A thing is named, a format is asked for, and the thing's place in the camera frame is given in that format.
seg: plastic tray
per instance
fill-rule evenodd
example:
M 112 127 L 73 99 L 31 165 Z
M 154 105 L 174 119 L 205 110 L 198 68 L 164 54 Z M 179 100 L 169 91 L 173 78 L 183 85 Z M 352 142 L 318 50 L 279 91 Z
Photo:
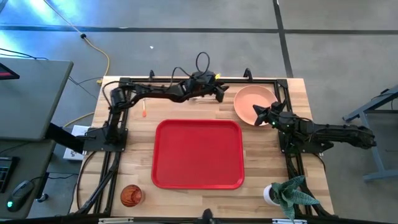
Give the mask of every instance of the plastic tray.
M 165 120 L 156 129 L 152 181 L 163 189 L 236 189 L 242 131 L 226 120 Z

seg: gray floor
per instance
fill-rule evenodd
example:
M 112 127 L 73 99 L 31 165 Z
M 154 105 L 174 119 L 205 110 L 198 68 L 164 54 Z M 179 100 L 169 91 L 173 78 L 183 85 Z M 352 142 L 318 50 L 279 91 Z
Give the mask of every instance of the gray floor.
M 78 26 L 158 28 L 276 29 L 272 0 L 52 0 Z M 285 29 L 394 30 L 398 1 L 279 0 Z M 0 25 L 65 26 L 41 1 L 8 0 Z M 195 69 L 200 51 L 222 76 L 241 76 L 249 67 L 256 77 L 286 77 L 278 34 L 87 32 L 111 57 L 109 75 L 170 75 L 175 66 Z M 294 77 L 304 78 L 318 123 L 342 124 L 341 117 L 385 88 L 398 83 L 398 35 L 287 34 Z M 0 30 L 0 47 L 50 59 L 72 60 L 76 81 L 103 75 L 106 59 L 76 32 Z M 82 84 L 91 94 L 95 81 Z M 53 122 L 65 124 L 92 112 L 96 99 L 68 83 Z M 90 124 L 90 119 L 83 121 Z M 398 157 L 398 152 L 391 152 Z M 371 151 L 336 144 L 325 153 L 326 175 L 335 213 L 345 218 L 397 223 L 398 180 L 364 183 L 375 171 Z M 34 216 L 66 214 L 75 180 L 51 180 L 52 200 L 35 204 Z M 57 195 L 62 188 L 64 194 Z

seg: wooden tabletop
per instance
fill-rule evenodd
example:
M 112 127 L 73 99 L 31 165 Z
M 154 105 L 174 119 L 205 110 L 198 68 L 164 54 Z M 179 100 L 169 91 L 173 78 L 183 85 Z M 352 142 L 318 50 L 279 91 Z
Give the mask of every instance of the wooden tabletop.
M 104 77 L 103 85 L 118 81 L 119 78 Z M 304 80 L 288 78 L 287 81 L 294 113 L 312 118 Z M 184 103 L 148 98 L 146 118 L 142 117 L 142 101 L 130 108 L 127 121 L 129 136 L 119 166 L 111 214 L 113 217 L 200 217 L 206 208 L 210 208 L 215 217 L 220 218 L 284 217 L 279 207 L 268 205 L 262 197 L 264 187 L 288 179 L 285 157 L 279 149 L 277 131 L 270 126 L 254 127 L 241 121 L 234 112 L 233 100 L 242 87 L 250 84 L 227 85 L 230 88 L 226 91 L 222 103 L 214 100 L 214 96 Z M 274 91 L 271 85 L 261 85 Z M 107 86 L 106 93 L 115 87 L 117 83 Z M 100 93 L 92 127 L 102 127 L 107 118 L 108 106 Z M 165 119 L 231 119 L 238 122 L 243 135 L 243 185 L 236 190 L 166 190 L 156 187 L 150 177 L 155 130 Z M 83 172 L 79 188 L 81 205 L 98 185 L 103 157 L 103 152 L 96 153 Z M 322 163 L 312 154 L 302 154 L 302 157 L 308 188 L 321 201 L 324 209 L 333 213 Z M 125 207 L 120 201 L 122 189 L 129 184 L 136 184 L 145 192 L 143 203 L 132 208 Z M 104 191 L 103 207 L 107 195 L 108 188 Z M 75 210 L 76 198 L 71 212 Z

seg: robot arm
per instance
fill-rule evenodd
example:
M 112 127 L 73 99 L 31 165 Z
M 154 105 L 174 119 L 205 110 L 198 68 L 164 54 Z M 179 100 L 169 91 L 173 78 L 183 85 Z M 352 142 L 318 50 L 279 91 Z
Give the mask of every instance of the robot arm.
M 130 82 L 119 82 L 119 84 L 117 88 L 111 90 L 109 118 L 105 125 L 108 144 L 116 143 L 123 134 L 123 130 L 118 128 L 122 112 L 134 106 L 140 99 L 163 98 L 183 103 L 193 97 L 215 94 L 216 100 L 222 102 L 224 92 L 229 88 L 223 86 L 224 83 L 218 81 L 216 74 L 210 71 L 195 72 L 189 79 L 180 81 L 176 85 L 154 86 Z
M 257 113 L 255 125 L 270 123 L 288 136 L 290 144 L 300 152 L 319 153 L 333 147 L 332 142 L 347 142 L 355 147 L 369 149 L 376 145 L 373 132 L 364 126 L 315 124 L 292 112 L 283 111 L 285 103 L 275 102 L 271 107 L 253 105 Z

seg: white pot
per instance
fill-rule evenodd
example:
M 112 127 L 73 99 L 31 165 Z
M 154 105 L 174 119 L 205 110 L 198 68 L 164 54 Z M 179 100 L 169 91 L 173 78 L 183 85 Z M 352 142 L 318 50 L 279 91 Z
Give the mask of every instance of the white pot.
M 271 197 L 269 196 L 269 191 L 270 191 L 271 187 L 272 187 L 272 185 L 270 184 L 270 185 L 268 185 L 268 186 L 264 189 L 264 193 L 263 193 L 264 200 L 265 200 L 268 204 L 270 204 L 270 205 L 279 206 L 279 204 L 273 202 L 273 201 L 271 200 Z

